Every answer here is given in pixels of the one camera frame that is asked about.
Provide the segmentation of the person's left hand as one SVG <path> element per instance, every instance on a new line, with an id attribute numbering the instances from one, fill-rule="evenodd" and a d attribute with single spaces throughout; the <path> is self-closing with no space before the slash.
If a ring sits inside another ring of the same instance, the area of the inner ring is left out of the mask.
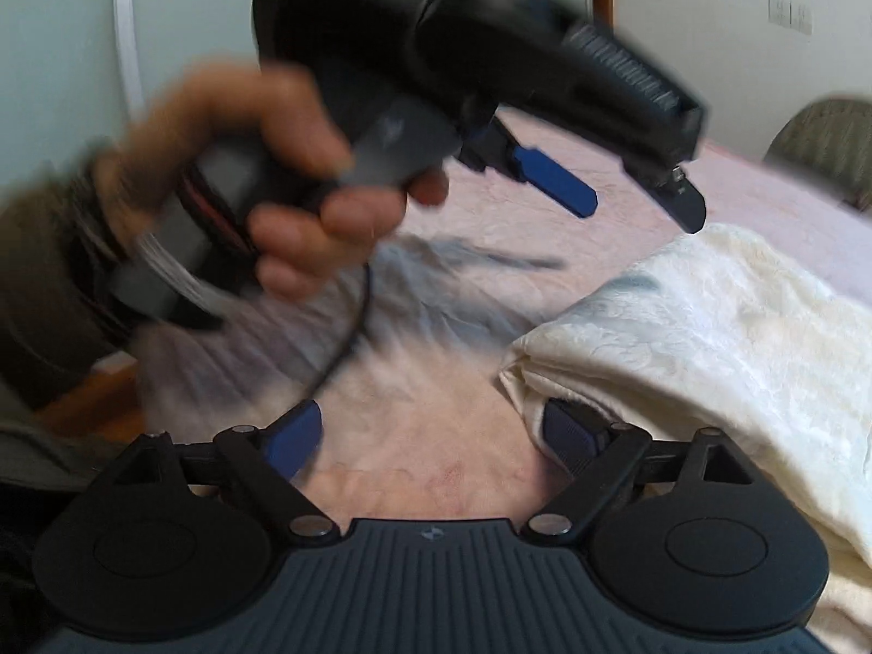
<path id="1" fill-rule="evenodd" d="M 275 160 L 262 168 L 269 185 L 254 195 L 247 225 L 259 251 L 257 281 L 281 300 L 311 297 L 340 270 L 365 263 L 401 226 L 409 202 L 438 207 L 448 196 L 438 168 L 402 186 L 330 191 L 353 155 L 311 73 L 219 60 L 187 71 L 96 158 L 96 195 L 114 238 L 133 248 L 192 164 L 235 135 L 260 137 Z"/>

